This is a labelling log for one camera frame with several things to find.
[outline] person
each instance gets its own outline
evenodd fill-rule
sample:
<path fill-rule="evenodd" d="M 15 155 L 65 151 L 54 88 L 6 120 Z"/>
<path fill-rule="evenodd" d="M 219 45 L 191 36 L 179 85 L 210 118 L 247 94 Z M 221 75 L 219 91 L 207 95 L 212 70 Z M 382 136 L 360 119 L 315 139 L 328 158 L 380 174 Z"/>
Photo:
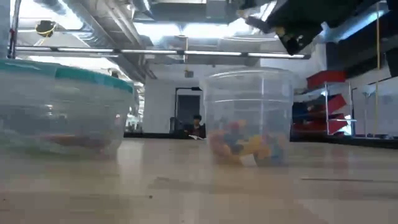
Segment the person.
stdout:
<path fill-rule="evenodd" d="M 206 128 L 205 125 L 200 125 L 201 116 L 193 116 L 193 125 L 189 125 L 185 128 L 185 133 L 193 136 L 198 136 L 200 138 L 206 138 Z"/>
<path fill-rule="evenodd" d="M 118 71 L 112 71 L 111 76 L 114 78 L 119 78 Z"/>

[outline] teal container lid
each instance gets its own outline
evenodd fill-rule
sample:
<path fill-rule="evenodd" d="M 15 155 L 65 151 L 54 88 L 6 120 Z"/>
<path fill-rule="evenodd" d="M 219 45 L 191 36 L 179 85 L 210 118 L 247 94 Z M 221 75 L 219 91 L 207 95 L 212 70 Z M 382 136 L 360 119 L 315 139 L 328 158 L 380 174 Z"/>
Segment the teal container lid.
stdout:
<path fill-rule="evenodd" d="M 32 75 L 45 75 L 55 79 L 69 79 L 97 85 L 110 86 L 120 90 L 133 92 L 132 86 L 127 82 L 89 70 L 68 67 L 57 63 L 33 62 L 28 60 L 0 60 L 0 71 L 31 73 Z"/>

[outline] round plastic bowl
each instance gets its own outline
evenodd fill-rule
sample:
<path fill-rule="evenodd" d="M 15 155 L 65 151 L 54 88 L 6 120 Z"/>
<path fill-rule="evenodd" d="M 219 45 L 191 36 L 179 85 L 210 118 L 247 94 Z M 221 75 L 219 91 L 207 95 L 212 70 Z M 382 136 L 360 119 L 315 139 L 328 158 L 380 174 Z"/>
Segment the round plastic bowl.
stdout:
<path fill-rule="evenodd" d="M 112 155 L 133 89 L 125 81 L 54 63 L 0 60 L 0 147 Z"/>
<path fill-rule="evenodd" d="M 293 77 L 275 68 L 243 68 L 202 80 L 207 143 L 216 158 L 245 166 L 284 163 Z"/>

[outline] black hair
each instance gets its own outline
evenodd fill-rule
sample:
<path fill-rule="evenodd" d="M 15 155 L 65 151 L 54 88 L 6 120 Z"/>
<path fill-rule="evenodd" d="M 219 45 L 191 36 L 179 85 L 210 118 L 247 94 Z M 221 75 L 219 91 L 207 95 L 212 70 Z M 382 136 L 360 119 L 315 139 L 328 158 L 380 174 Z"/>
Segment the black hair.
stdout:
<path fill-rule="evenodd" d="M 201 121 L 201 116 L 199 114 L 193 115 L 193 119 L 198 119 L 199 121 Z"/>
<path fill-rule="evenodd" d="M 119 78 L 118 72 L 117 71 L 112 71 L 111 76 L 114 78 Z"/>

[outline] fluorescent light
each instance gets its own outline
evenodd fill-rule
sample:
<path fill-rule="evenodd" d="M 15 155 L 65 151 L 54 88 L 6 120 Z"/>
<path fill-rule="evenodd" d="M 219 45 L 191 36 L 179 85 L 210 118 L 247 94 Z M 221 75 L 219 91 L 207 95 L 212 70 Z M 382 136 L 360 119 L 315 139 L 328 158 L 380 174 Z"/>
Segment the fluorescent light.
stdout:
<path fill-rule="evenodd" d="M 64 52 L 92 52 L 91 48 L 59 47 L 58 51 Z M 96 53 L 112 53 L 113 49 L 95 49 Z"/>
<path fill-rule="evenodd" d="M 288 55 L 288 54 L 278 54 L 278 53 L 248 53 L 251 57 L 269 57 L 269 58 L 291 58 L 291 59 L 301 59 L 305 55 Z"/>
<path fill-rule="evenodd" d="M 235 21 L 228 24 L 225 30 L 224 36 L 231 37 L 238 32 L 248 32 L 252 29 L 251 26 L 247 25 L 244 19 L 236 19 Z"/>
<path fill-rule="evenodd" d="M 119 70 L 119 66 L 110 62 L 106 58 L 76 58 L 76 57 L 50 57 L 50 56 L 29 56 L 36 62 L 59 63 L 61 65 L 79 67 L 85 69 L 109 69 Z"/>
<path fill-rule="evenodd" d="M 23 33 L 23 32 L 36 32 L 35 29 L 18 29 L 18 33 Z"/>
<path fill-rule="evenodd" d="M 217 55 L 217 56 L 240 56 L 241 52 L 207 52 L 197 50 L 186 50 L 187 55 Z"/>
<path fill-rule="evenodd" d="M 143 24 L 135 22 L 140 35 L 148 36 L 151 41 L 158 42 L 162 37 L 181 35 L 180 29 L 175 24 Z"/>
<path fill-rule="evenodd" d="M 221 38 L 224 37 L 227 27 L 224 24 L 189 24 L 182 35 L 193 38 Z"/>
<path fill-rule="evenodd" d="M 51 11 L 50 9 L 46 9 L 40 4 L 37 4 L 33 0 L 23 0 L 21 2 L 21 8 L 19 10 L 19 18 L 20 19 L 32 19 L 32 20 L 51 20 L 55 21 L 56 23 L 60 24 L 65 29 L 81 29 L 83 27 L 83 22 L 76 16 L 72 10 L 67 7 L 67 5 L 62 1 L 58 0 L 59 3 L 65 6 L 63 11 L 63 15 L 58 15 L 57 13 Z M 11 13 L 10 16 L 14 15 L 14 6 L 15 0 L 11 0 L 10 2 Z"/>
<path fill-rule="evenodd" d="M 149 11 L 149 9 L 150 9 L 149 1 L 148 0 L 143 0 L 143 2 L 144 2 L 145 9 Z"/>
<path fill-rule="evenodd" d="M 269 4 L 261 6 L 261 11 L 264 11 L 261 20 L 266 21 L 276 6 L 277 1 L 272 1 Z"/>
<path fill-rule="evenodd" d="M 17 50 L 26 50 L 26 51 L 52 51 L 50 47 L 24 47 L 24 46 L 17 46 L 16 47 Z"/>
<path fill-rule="evenodd" d="M 121 50 L 122 53 L 135 53 L 135 54 L 165 54 L 173 55 L 177 54 L 176 50 Z"/>

